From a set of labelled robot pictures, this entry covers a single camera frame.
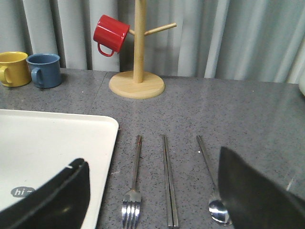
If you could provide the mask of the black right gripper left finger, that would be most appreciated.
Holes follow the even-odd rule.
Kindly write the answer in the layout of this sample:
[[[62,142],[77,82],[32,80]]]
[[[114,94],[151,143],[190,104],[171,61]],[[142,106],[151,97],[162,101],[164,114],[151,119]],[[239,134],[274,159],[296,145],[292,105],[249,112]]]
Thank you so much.
[[[42,187],[0,213],[2,229],[79,229],[90,198],[89,165],[77,158]]]

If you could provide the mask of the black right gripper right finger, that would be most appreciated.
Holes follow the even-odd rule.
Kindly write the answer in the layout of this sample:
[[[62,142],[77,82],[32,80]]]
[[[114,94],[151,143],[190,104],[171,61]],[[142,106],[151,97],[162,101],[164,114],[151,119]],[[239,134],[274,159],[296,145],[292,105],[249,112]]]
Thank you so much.
[[[221,147],[218,187],[236,229],[303,229],[305,201]]]

